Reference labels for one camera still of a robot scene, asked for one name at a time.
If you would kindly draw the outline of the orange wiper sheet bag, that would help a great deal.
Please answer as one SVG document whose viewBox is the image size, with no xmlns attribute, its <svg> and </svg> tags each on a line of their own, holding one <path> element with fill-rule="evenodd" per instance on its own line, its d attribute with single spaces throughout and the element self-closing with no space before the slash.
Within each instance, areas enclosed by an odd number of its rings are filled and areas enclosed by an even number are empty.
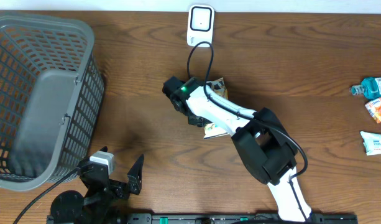
<svg viewBox="0 0 381 224">
<path fill-rule="evenodd" d="M 228 92 L 224 84 L 224 79 L 220 78 L 215 81 L 208 81 L 207 84 L 211 89 L 219 96 L 228 99 Z M 220 136 L 227 135 L 227 132 L 222 128 L 218 127 L 216 124 L 208 122 L 204 125 L 204 139 L 211 139 Z"/>
</svg>

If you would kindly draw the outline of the teal mouthwash bottle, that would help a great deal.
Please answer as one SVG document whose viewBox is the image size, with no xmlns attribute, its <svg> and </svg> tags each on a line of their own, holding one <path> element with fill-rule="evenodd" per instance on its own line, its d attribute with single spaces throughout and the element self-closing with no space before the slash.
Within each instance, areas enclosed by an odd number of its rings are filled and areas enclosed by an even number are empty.
<svg viewBox="0 0 381 224">
<path fill-rule="evenodd" d="M 374 100 L 381 97 L 381 77 L 365 78 L 358 85 L 350 87 L 352 95 L 364 95 L 369 100 Z"/>
</svg>

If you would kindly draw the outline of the teal package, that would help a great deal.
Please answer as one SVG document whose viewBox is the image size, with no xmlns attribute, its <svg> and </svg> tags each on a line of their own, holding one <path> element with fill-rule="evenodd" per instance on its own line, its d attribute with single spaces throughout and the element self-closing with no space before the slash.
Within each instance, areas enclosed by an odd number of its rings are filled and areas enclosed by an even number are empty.
<svg viewBox="0 0 381 224">
<path fill-rule="evenodd" d="M 361 131 L 360 135 L 363 138 L 363 145 L 368 156 L 381 154 L 381 134 Z"/>
</svg>

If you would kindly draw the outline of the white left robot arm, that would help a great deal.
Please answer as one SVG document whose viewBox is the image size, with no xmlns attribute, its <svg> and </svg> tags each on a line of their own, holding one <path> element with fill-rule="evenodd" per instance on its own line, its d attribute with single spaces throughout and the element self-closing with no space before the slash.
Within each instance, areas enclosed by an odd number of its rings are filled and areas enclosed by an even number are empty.
<svg viewBox="0 0 381 224">
<path fill-rule="evenodd" d="M 127 182 L 113 180 L 114 155 L 107 147 L 79 162 L 76 174 L 87 188 L 85 195 L 75 190 L 59 194 L 51 204 L 47 223 L 127 223 L 128 216 L 113 206 L 142 189 L 144 155 L 140 155 L 127 173 Z"/>
</svg>

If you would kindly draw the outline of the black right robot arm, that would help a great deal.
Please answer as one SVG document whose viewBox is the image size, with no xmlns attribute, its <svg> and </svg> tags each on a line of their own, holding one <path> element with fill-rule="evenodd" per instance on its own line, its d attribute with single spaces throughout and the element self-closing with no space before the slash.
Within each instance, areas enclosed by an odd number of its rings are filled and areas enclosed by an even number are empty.
<svg viewBox="0 0 381 224">
<path fill-rule="evenodd" d="M 297 181 L 305 169 L 297 170 L 295 159 L 298 153 L 303 157 L 306 154 L 271 110 L 243 108 L 197 78 L 183 82 L 171 77 L 163 84 L 162 92 L 178 112 L 208 120 L 230 135 L 244 167 L 270 189 L 282 220 L 311 219 L 311 207 Z"/>
</svg>

